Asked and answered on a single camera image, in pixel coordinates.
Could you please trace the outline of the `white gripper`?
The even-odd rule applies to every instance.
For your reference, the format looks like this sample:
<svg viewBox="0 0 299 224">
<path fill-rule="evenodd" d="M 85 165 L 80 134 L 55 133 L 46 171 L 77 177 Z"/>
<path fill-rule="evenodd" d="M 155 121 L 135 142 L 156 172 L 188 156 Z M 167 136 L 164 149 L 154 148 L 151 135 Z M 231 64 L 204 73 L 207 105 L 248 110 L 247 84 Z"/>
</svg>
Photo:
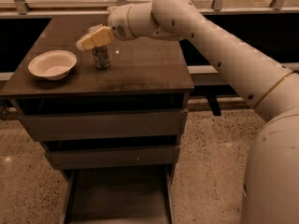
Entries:
<svg viewBox="0 0 299 224">
<path fill-rule="evenodd" d="M 110 28 L 102 24 L 90 27 L 88 33 L 77 41 L 77 49 L 86 51 L 110 44 L 113 35 L 119 40 L 133 40 L 135 37 L 130 30 L 128 19 L 131 7 L 131 5 L 109 7 L 107 23 Z"/>
</svg>

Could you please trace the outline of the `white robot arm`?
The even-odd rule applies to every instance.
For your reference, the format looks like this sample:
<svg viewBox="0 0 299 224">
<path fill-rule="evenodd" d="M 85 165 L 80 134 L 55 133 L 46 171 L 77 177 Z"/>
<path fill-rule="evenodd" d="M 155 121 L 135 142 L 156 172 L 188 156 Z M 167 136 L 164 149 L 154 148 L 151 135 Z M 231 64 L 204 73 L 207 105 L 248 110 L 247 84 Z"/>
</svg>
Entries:
<svg viewBox="0 0 299 224">
<path fill-rule="evenodd" d="M 112 7 L 107 25 L 76 46 L 139 37 L 188 40 L 265 120 L 247 159 L 240 223 L 299 224 L 299 75 L 206 19 L 191 0 Z"/>
</svg>

